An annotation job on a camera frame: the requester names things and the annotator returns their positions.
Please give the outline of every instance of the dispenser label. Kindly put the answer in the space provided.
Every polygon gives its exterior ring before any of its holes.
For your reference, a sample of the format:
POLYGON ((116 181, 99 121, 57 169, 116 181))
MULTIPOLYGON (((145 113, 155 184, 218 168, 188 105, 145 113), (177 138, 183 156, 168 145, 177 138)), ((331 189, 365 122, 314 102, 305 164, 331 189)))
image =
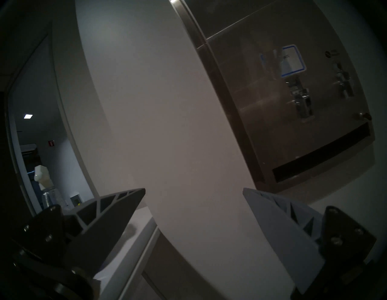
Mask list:
POLYGON ((306 71, 307 67, 301 57, 296 45, 282 47, 281 58, 281 77, 285 78, 290 75, 306 71))

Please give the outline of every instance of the white wall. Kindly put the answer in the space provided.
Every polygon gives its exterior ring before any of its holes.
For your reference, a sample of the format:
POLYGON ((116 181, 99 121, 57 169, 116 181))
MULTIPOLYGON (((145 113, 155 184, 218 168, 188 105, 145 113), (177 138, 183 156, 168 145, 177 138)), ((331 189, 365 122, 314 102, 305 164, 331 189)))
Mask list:
POLYGON ((92 199, 93 194, 67 138, 62 120, 51 124, 47 131, 36 135, 35 139, 42 164, 48 168, 52 182, 69 207, 74 207, 70 197, 77 194, 83 202, 92 199), (55 141, 54 147, 50 147, 48 141, 55 141))
MULTIPOLYGON (((336 29, 343 42, 361 44, 353 53, 344 43, 374 116, 376 165, 312 206, 337 205, 371 230, 377 257, 387 233, 387 66, 366 26, 344 19, 339 4, 328 1, 324 12, 332 9, 333 21, 354 32, 336 29), (369 59, 360 62, 364 52, 369 59)), ((62 117, 98 193, 145 187, 161 231, 228 298, 288 299, 293 283, 241 195, 253 187, 243 157, 168 1, 77 0, 77 14, 78 20, 74 2, 65 0, 27 14, 1 49, 1 73, 26 60, 28 45, 52 21, 62 117)))
MULTIPOLYGON (((319 4, 350 41, 343 40, 362 80, 377 141, 375 166, 312 206, 323 212, 336 205, 363 224, 378 238, 370 256, 377 258, 387 233, 385 57, 344 2, 319 4), (357 43, 372 59, 354 55, 357 43)), ((288 299, 293 283, 241 195, 253 183, 235 137, 168 1, 76 0, 76 6, 98 98, 126 155, 122 164, 133 183, 147 188, 146 202, 161 231, 228 298, 288 299)), ((308 192, 308 183, 304 188, 308 192)))

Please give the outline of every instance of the paper towel dispenser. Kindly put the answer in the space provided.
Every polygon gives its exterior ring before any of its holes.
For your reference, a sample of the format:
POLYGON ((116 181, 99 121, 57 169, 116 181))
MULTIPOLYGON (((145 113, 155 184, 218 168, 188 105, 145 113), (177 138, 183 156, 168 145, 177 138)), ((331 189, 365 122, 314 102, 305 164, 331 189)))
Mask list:
POLYGON ((258 189, 278 192, 374 140, 355 68, 312 0, 176 0, 258 189))

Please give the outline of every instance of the knob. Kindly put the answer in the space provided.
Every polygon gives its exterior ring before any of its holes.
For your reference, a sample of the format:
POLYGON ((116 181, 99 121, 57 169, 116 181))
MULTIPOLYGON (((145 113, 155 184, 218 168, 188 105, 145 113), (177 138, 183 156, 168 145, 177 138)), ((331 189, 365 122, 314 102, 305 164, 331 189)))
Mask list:
POLYGON ((369 113, 359 113, 359 117, 361 120, 367 119, 368 121, 372 121, 372 116, 369 113))

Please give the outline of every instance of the doorway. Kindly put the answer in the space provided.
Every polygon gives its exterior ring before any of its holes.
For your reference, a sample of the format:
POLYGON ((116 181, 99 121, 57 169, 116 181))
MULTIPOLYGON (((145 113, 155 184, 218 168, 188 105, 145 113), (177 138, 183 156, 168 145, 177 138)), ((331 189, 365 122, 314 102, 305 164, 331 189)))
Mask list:
POLYGON ((16 162, 36 213, 51 204, 72 209, 74 204, 94 197, 60 114, 50 47, 50 39, 46 37, 8 94, 9 128, 16 162))

